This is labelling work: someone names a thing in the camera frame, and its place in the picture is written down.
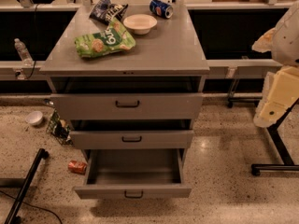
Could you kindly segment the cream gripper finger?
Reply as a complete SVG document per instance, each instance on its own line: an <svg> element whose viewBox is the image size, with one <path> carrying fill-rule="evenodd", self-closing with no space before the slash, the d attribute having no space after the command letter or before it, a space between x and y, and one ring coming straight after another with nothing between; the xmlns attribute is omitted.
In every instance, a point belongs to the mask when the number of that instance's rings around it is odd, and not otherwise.
<svg viewBox="0 0 299 224"><path fill-rule="evenodd" d="M255 109L253 122L257 127L267 128L276 124L285 112L286 107L284 105L261 100Z"/></svg>
<svg viewBox="0 0 299 224"><path fill-rule="evenodd" d="M265 32L258 40L256 40L253 45L252 49L257 52L265 53L267 51L270 51L272 49L272 43L273 43L273 35L276 31L275 28L272 28Z"/></svg>

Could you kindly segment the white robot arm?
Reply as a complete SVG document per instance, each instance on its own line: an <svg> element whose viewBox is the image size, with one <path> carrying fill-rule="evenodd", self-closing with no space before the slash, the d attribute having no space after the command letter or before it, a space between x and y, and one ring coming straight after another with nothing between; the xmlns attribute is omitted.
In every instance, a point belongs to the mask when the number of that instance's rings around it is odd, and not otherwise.
<svg viewBox="0 0 299 224"><path fill-rule="evenodd" d="M295 1L276 26L264 33L251 47L282 65L268 72L263 83L263 98L253 122L258 127L275 124L299 98L299 1Z"/></svg>

